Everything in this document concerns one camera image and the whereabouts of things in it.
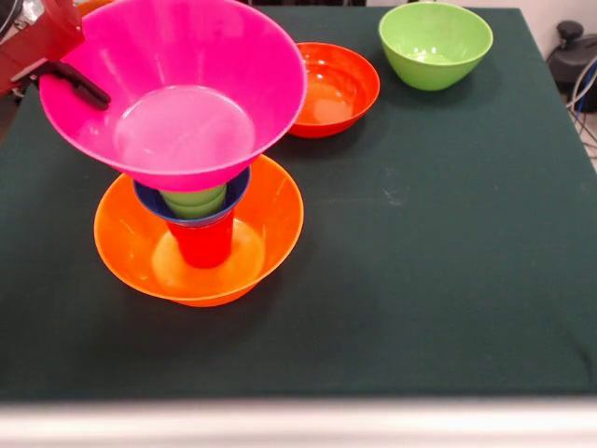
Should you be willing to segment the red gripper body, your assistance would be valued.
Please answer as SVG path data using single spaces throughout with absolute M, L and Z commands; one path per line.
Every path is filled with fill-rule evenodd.
M 1 3 L 1 94 L 21 87 L 42 63 L 58 61 L 84 40 L 72 1 Z

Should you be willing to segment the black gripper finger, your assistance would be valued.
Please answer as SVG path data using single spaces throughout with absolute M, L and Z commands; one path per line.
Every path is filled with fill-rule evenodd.
M 65 80 L 79 96 L 98 110 L 106 110 L 110 106 L 110 95 L 69 63 L 44 62 L 38 68 L 38 76 L 53 76 Z

